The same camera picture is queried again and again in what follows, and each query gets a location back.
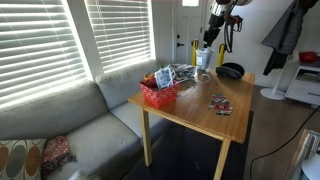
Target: hanging coat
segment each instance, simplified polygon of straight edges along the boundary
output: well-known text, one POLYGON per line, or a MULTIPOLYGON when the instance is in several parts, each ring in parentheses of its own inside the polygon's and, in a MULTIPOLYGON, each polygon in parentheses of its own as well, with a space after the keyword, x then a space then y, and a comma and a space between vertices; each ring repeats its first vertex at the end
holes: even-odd
POLYGON ((297 45, 302 31, 303 16, 307 11, 300 6, 299 0, 294 0, 262 41, 263 45, 274 50, 264 70, 264 75, 268 75, 272 69, 283 68, 287 56, 292 54, 297 45))

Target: white cabinet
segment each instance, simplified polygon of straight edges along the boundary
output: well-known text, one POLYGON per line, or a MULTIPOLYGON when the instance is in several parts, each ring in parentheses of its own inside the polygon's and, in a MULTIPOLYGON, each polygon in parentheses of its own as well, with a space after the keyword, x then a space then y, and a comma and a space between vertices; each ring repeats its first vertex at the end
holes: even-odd
POLYGON ((300 64, 286 97, 320 105, 320 63, 300 64))

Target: gray jacket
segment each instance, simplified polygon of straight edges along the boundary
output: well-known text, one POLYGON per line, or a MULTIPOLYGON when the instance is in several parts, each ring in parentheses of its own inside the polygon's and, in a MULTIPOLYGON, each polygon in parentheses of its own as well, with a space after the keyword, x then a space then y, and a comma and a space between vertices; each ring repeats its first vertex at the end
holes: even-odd
POLYGON ((301 34, 303 16, 307 11, 301 8, 299 0, 294 0, 262 44, 279 53, 292 54, 301 34))

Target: tabletop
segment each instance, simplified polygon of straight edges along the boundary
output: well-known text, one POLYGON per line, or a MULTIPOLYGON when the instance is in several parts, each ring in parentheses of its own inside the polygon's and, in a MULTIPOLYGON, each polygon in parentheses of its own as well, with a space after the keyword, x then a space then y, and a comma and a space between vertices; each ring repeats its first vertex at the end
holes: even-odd
POLYGON ((216 139, 228 138, 243 143, 247 132, 255 75, 246 73, 242 79, 236 80, 218 76, 214 70, 210 70, 207 74, 211 80, 204 84, 199 82, 179 84, 177 99, 159 109, 144 100, 141 91, 129 97, 128 101, 141 106, 145 111, 216 139), (213 108, 209 108, 212 95, 217 93, 224 95, 233 107, 230 116, 217 115, 213 108))

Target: table leg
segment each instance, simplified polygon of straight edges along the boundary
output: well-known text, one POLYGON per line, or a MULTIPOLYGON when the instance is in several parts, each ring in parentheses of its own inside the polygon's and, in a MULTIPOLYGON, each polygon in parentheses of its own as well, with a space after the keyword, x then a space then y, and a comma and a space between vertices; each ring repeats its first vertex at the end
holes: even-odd
POLYGON ((223 171, 223 168, 224 168, 224 164, 225 164, 226 159, 227 159, 230 143, 231 143, 230 139, 224 138, 223 141, 222 141, 219 160, 218 160, 218 164, 217 164, 217 167, 216 167, 216 172, 214 173, 214 178, 213 178, 214 180, 220 180, 221 179, 221 175, 222 175, 222 171, 223 171))
POLYGON ((150 127, 149 127, 149 115, 148 112, 141 108, 141 125, 142 125, 142 138, 143 138, 143 150, 146 166, 150 166, 152 163, 151 156, 151 142, 150 142, 150 127))

